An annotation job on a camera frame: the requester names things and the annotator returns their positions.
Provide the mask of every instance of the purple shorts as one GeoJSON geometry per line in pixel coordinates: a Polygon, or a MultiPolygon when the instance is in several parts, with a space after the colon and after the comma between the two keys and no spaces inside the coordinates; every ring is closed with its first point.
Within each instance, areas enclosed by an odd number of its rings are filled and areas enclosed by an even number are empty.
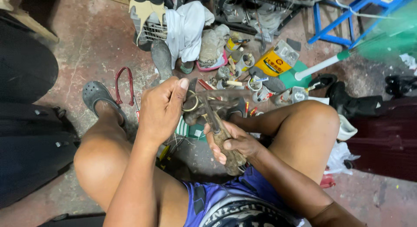
{"type": "Polygon", "coordinates": [[[274,187],[253,167],[250,166],[242,176],[224,184],[185,182],[188,189],[189,205],[184,227],[199,226],[207,211],[228,195],[239,195],[263,199],[297,219],[301,216],[288,207],[274,187]]]}

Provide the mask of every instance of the broom handle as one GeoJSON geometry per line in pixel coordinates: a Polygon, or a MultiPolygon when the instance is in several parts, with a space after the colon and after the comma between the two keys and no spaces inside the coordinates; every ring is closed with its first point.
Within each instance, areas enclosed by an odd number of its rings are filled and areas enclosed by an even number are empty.
{"type": "Polygon", "coordinates": [[[294,77],[297,81],[300,81],[303,78],[305,78],[305,77],[307,77],[307,76],[309,76],[313,73],[316,73],[317,71],[319,71],[323,68],[326,68],[326,67],[328,67],[328,66],[330,66],[330,65],[332,65],[332,64],[334,64],[338,61],[341,61],[343,59],[348,58],[349,56],[350,56],[349,50],[344,50],[344,51],[334,55],[333,57],[331,57],[331,58],[313,66],[313,67],[308,68],[307,70],[303,70],[303,71],[295,73],[294,77]]]}

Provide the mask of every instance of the blue stool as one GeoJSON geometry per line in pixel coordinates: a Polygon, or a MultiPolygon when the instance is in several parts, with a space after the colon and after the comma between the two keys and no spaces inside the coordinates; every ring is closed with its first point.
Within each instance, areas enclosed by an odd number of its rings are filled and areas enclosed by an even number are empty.
{"type": "MultiPolygon", "coordinates": [[[[374,3],[383,8],[382,13],[380,16],[387,16],[390,12],[395,10],[402,2],[403,0],[355,0],[353,1],[349,6],[352,8],[354,12],[359,11],[362,7],[369,3],[374,3]]],[[[339,7],[340,6],[333,1],[326,0],[327,4],[339,7]]],[[[378,18],[361,36],[359,36],[355,40],[355,36],[353,33],[353,24],[352,24],[352,11],[348,8],[341,8],[343,14],[338,17],[334,22],[332,22],[330,25],[326,26],[326,28],[321,29],[321,20],[320,20],[320,8],[319,3],[315,3],[314,5],[314,26],[316,30],[316,35],[312,37],[308,43],[312,44],[316,42],[317,40],[326,40],[332,43],[338,43],[341,45],[349,46],[349,49],[353,48],[359,40],[361,40],[367,33],[369,33],[383,18],[378,18]],[[350,40],[346,38],[340,38],[332,35],[328,35],[327,32],[329,32],[334,27],[338,26],[341,22],[344,20],[349,20],[349,31],[350,31],[350,40]]]]}

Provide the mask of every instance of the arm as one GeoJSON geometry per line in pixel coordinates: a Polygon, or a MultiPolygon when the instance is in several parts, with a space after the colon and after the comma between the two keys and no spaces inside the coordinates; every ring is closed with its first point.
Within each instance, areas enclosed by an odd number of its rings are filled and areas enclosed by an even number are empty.
{"type": "Polygon", "coordinates": [[[188,84],[187,79],[171,77],[143,93],[138,133],[122,180],[108,208],[104,227],[158,225],[155,157],[159,145],[178,124],[188,84]]]}
{"type": "MultiPolygon", "coordinates": [[[[312,226],[364,226],[358,219],[338,205],[313,180],[274,156],[252,136],[236,125],[224,122],[234,139],[224,142],[225,149],[237,149],[265,177],[285,203],[307,218],[312,226]]],[[[204,132],[216,159],[225,164],[226,157],[214,143],[206,125],[204,132]]]]}

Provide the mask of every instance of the pink basket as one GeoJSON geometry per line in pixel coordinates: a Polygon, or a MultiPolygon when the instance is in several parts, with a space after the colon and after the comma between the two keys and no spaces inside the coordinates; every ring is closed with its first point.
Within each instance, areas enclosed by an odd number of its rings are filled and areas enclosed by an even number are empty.
{"type": "Polygon", "coordinates": [[[226,51],[223,50],[223,59],[224,59],[224,63],[216,66],[216,67],[211,67],[211,68],[201,68],[199,65],[198,61],[195,61],[195,63],[197,64],[197,68],[199,69],[200,72],[208,72],[208,71],[212,71],[212,70],[217,70],[218,68],[225,66],[227,64],[227,56],[226,56],[226,51]]]}

